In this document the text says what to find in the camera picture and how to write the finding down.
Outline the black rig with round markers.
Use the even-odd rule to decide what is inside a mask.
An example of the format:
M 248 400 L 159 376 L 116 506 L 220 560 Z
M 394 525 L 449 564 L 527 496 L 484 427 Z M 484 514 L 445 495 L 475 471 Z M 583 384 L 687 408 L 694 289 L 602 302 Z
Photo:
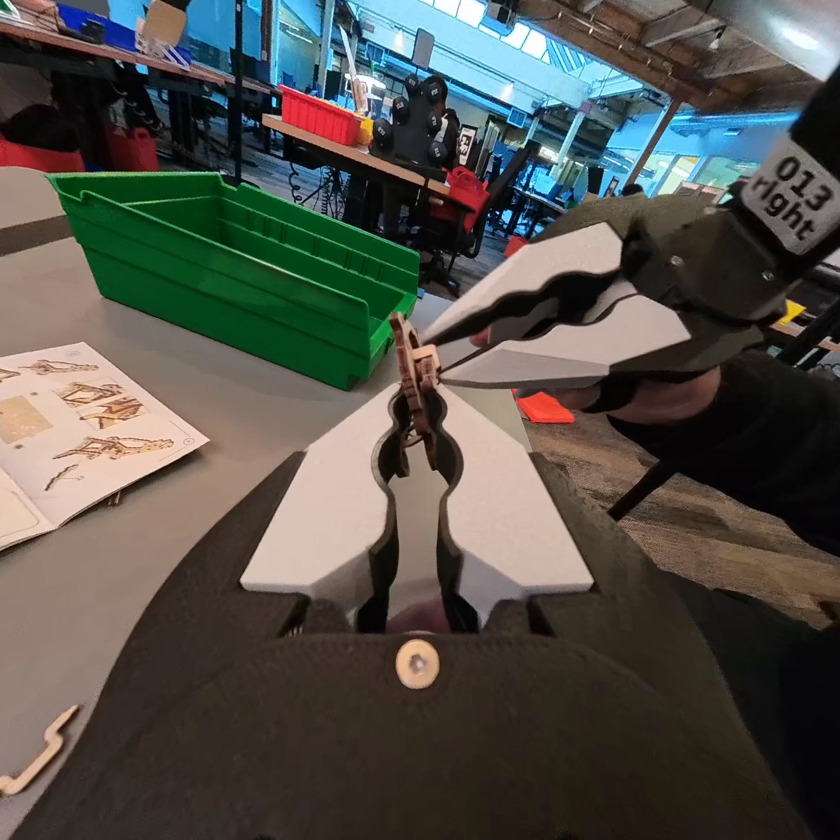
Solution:
M 420 172 L 450 172 L 459 162 L 460 120 L 447 106 L 446 80 L 433 74 L 404 80 L 406 95 L 392 103 L 392 116 L 372 125 L 369 152 L 380 159 Z

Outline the green plastic bin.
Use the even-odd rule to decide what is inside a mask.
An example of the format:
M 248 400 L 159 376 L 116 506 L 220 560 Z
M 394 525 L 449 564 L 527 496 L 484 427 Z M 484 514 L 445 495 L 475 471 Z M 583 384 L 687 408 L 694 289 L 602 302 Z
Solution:
M 344 392 L 417 302 L 416 252 L 220 174 L 46 179 L 104 298 Z

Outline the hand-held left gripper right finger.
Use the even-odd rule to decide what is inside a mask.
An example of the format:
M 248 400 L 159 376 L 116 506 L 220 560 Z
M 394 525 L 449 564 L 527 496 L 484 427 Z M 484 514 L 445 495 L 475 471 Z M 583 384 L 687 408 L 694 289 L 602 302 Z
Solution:
M 529 451 L 446 386 L 429 417 L 447 484 L 436 552 L 451 631 L 477 633 L 501 602 L 590 592 L 593 574 Z

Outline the red bag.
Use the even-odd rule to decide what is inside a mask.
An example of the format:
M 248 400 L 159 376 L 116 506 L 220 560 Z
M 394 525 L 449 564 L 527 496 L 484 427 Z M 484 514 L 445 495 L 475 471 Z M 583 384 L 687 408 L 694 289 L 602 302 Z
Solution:
M 465 208 L 463 229 L 473 230 L 478 216 L 489 201 L 487 183 L 469 168 L 458 165 L 447 174 L 448 197 Z

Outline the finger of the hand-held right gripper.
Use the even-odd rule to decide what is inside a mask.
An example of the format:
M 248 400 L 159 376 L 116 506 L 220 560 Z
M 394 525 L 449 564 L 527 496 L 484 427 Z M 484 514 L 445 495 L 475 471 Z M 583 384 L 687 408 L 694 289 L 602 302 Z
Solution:
M 535 312 L 581 316 L 618 277 L 623 247 L 608 223 L 526 245 L 456 300 L 423 341 L 452 343 Z
M 619 364 L 690 339 L 678 313 L 617 280 L 581 324 L 554 323 L 533 338 L 514 338 L 513 323 L 490 330 L 489 345 L 442 371 L 446 385 L 486 389 L 588 386 Z

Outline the person's right hand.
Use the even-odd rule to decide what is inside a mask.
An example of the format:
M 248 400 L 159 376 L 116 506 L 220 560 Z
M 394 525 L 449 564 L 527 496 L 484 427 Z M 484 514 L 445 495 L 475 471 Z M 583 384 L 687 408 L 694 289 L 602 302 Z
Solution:
M 637 385 L 633 399 L 611 412 L 609 417 L 630 424 L 671 425 L 704 411 L 713 402 L 721 384 L 721 367 L 684 381 L 643 380 Z M 601 387 L 550 388 L 545 391 L 571 411 L 596 413 L 593 408 L 601 398 Z

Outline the brown cardboard sign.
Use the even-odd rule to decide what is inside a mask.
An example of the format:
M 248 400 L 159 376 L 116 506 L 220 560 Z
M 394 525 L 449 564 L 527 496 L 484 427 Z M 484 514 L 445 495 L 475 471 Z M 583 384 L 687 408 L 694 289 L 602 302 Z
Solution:
M 186 30 L 190 1 L 149 1 L 143 3 L 143 16 L 138 18 L 136 34 L 146 40 L 177 47 Z

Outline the pale zigzag wooden piece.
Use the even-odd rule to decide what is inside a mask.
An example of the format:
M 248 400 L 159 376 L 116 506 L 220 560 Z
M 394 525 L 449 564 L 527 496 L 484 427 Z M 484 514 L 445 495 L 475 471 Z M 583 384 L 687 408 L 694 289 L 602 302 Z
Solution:
M 36 756 L 20 771 L 1 776 L 1 797 L 19 795 L 25 791 L 62 753 L 65 747 L 65 728 L 78 714 L 81 705 L 76 704 L 63 711 L 45 729 L 43 742 Z

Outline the instruction booklet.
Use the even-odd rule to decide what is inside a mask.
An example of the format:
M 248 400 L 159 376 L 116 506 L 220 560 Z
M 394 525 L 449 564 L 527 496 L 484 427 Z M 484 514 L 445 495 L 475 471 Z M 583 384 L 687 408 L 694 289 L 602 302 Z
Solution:
M 86 343 L 1 359 L 1 550 L 69 520 L 208 438 Z

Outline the long wooden top desk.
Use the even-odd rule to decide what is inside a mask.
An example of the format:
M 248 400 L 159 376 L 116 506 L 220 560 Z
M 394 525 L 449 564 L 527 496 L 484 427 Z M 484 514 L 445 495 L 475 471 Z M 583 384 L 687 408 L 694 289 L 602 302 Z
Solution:
M 135 51 L 97 45 L 64 28 L 53 2 L 2 2 L 2 137 L 48 151 L 80 152 L 115 171 L 105 134 L 147 130 L 176 165 L 202 163 L 195 144 L 241 158 L 239 77 L 192 64 L 183 70 Z

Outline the blue plastic bins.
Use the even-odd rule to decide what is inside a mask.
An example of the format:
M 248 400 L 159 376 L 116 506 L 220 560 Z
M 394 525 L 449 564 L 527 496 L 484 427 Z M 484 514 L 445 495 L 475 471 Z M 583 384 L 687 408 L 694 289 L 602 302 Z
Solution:
M 108 17 L 56 3 L 64 28 L 97 45 L 110 46 L 124 51 L 136 51 L 135 31 L 118 24 Z

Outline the black office chair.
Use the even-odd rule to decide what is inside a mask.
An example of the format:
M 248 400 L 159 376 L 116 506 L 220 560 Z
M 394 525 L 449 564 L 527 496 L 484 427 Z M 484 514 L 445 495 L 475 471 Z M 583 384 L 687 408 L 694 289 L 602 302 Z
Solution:
M 480 255 L 490 216 L 503 212 L 512 196 L 520 175 L 527 171 L 536 157 L 539 145 L 528 141 L 516 150 L 507 166 L 492 183 L 487 183 L 489 201 L 479 214 L 473 230 L 465 233 L 463 218 L 465 208 L 454 199 L 429 198 L 424 221 L 417 229 L 416 249 L 430 255 L 419 270 L 419 284 L 427 287 L 436 283 L 446 287 L 455 297 L 460 293 L 460 283 L 452 277 L 452 270 L 459 258 L 470 260 Z

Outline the wooden model assembly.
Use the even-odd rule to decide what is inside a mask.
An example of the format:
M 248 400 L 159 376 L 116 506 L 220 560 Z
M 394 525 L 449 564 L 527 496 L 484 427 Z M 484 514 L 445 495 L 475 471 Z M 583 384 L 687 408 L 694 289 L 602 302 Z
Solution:
M 393 333 L 397 371 L 401 378 L 400 395 L 407 409 L 407 425 L 402 431 L 401 447 L 406 450 L 422 444 L 430 469 L 437 471 L 438 379 L 441 368 L 438 352 L 432 344 L 421 344 L 417 331 L 399 311 L 389 316 L 388 323 Z

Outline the person's right forearm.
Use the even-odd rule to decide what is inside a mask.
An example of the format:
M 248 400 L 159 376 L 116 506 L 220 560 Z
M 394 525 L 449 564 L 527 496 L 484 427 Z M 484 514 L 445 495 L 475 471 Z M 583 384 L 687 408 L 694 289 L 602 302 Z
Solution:
M 782 520 L 811 546 L 839 556 L 838 380 L 749 351 L 721 367 L 698 414 L 615 430 L 675 471 Z

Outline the wooden top table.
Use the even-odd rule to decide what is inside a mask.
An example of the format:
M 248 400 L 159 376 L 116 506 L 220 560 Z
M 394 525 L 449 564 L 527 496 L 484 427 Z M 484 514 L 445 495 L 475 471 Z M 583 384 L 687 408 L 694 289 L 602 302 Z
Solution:
M 336 143 L 322 136 L 285 123 L 281 117 L 265 113 L 262 116 L 264 128 L 277 131 L 285 138 L 307 146 L 313 154 L 322 157 L 328 165 L 342 172 L 361 171 L 370 180 L 402 182 L 439 197 L 450 198 L 450 188 L 446 183 L 437 182 L 414 172 L 402 165 L 379 159 L 370 154 L 364 146 L 352 146 Z

